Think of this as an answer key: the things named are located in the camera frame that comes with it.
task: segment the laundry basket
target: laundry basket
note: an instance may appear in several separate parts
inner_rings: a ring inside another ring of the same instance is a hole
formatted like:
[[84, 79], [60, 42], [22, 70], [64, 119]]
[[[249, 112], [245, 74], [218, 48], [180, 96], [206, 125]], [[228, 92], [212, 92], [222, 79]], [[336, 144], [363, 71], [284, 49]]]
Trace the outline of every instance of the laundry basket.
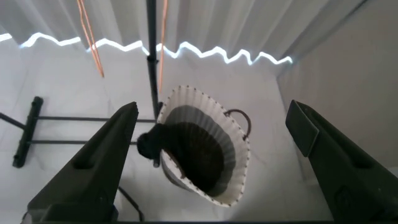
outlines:
[[[248, 121], [245, 133], [230, 116], [239, 112]], [[230, 207], [242, 197], [246, 173], [250, 160], [248, 135], [251, 129], [249, 117], [241, 110], [224, 109], [217, 101], [190, 86], [179, 86], [164, 103], [158, 123], [179, 124], [193, 123], [210, 134], [221, 146], [224, 157], [224, 169], [214, 188], [203, 192], [183, 175], [178, 162], [167, 152], [161, 152], [161, 164], [166, 177], [173, 184], [196, 192], [216, 205]]]

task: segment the tile floor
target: tile floor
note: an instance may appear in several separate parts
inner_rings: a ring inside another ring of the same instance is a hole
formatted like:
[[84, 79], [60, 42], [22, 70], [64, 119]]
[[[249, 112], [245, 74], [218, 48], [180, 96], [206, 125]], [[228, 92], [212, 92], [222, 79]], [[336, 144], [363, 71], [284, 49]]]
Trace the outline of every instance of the tile floor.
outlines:
[[[80, 44], [59, 47], [39, 40], [29, 49], [12, 41], [0, 43], [0, 111], [24, 122], [34, 96], [44, 98], [42, 115], [110, 117], [120, 106], [136, 101], [140, 118], [152, 118], [146, 57], [141, 50], [99, 50], [105, 79], [96, 71], [91, 54]], [[317, 185], [302, 179], [295, 146], [285, 128], [285, 109], [275, 80], [280, 66], [265, 60], [247, 65], [245, 59], [225, 64], [219, 56], [199, 59], [184, 52], [166, 57], [164, 100], [178, 85], [193, 85], [226, 108], [244, 110], [252, 119], [250, 136], [254, 159], [249, 165], [245, 194], [232, 208], [172, 185], [160, 169], [131, 146], [121, 183], [139, 204], [146, 220], [330, 220], [331, 214]], [[234, 116], [242, 127], [244, 119]], [[89, 139], [102, 123], [39, 122], [35, 139]], [[151, 128], [137, 124], [133, 139]], [[73, 145], [34, 145], [26, 165], [11, 166], [22, 131], [0, 121], [0, 222], [18, 222], [29, 200], [81, 148]], [[120, 220], [137, 214], [119, 194]]]

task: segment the woven basket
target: woven basket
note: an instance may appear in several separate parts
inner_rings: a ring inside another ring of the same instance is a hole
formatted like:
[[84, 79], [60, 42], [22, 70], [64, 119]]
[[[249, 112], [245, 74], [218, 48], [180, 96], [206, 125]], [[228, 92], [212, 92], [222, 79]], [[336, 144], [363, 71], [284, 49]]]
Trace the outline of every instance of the woven basket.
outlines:
[[[229, 115], [232, 112], [239, 112], [247, 119], [249, 124], [247, 134]], [[196, 88], [179, 86], [173, 90], [164, 103], [157, 122], [161, 124], [193, 123], [201, 127], [220, 145], [224, 157], [221, 177], [210, 191], [203, 192], [185, 176], [174, 157], [163, 150], [161, 164], [171, 183], [196, 192], [223, 207], [230, 207], [239, 202], [244, 192], [250, 160], [248, 135], [251, 122], [243, 111], [227, 111], [217, 101]]]

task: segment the orange string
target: orange string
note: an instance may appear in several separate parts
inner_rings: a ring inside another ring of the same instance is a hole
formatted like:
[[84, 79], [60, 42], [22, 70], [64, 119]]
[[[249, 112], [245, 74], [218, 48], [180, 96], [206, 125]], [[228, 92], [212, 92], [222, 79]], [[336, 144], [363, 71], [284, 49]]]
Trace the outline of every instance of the orange string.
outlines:
[[167, 18], [167, 0], [163, 3], [163, 23], [162, 23], [162, 43], [160, 50], [160, 72], [159, 72], [159, 93], [162, 92], [162, 81], [163, 81], [163, 61], [164, 61], [164, 33], [166, 30], [166, 18]]
[[[84, 5], [84, 2], [83, 2], [83, 0], [77, 0], [77, 4], [79, 6], [81, 26], [83, 27], [83, 30], [85, 32], [87, 42], [90, 45], [90, 50], [91, 50], [91, 53], [93, 54], [95, 65], [97, 66], [97, 69], [98, 69], [99, 73], [101, 74], [101, 77], [104, 78], [104, 70], [102, 68], [100, 55], [98, 54], [98, 51], [97, 51], [97, 46], [96, 46], [96, 43], [95, 43], [93, 31], [91, 30], [91, 25], [90, 25], [90, 21], [89, 21], [88, 16], [87, 16], [87, 12], [86, 12], [86, 8], [85, 8], [85, 5]], [[91, 40], [88, 37], [86, 25], [85, 25], [85, 22], [83, 20], [83, 12], [84, 12], [84, 15], [85, 15], [85, 18], [86, 18], [86, 22], [87, 22], [87, 25], [88, 25], [88, 30], [90, 31]]]

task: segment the white curtain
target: white curtain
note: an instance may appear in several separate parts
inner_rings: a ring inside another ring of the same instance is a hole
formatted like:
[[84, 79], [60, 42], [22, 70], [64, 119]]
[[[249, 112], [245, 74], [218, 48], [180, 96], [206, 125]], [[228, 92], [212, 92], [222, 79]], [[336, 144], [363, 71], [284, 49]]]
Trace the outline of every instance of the white curtain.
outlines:
[[[169, 0], [166, 47], [189, 42], [201, 52], [216, 46], [230, 58], [241, 49], [280, 59], [300, 55], [341, 22], [363, 0]], [[145, 0], [85, 0], [96, 40], [147, 47]], [[157, 0], [160, 42], [163, 1]], [[37, 32], [57, 40], [80, 37], [88, 48], [74, 0], [2, 0], [0, 34], [22, 44]]]

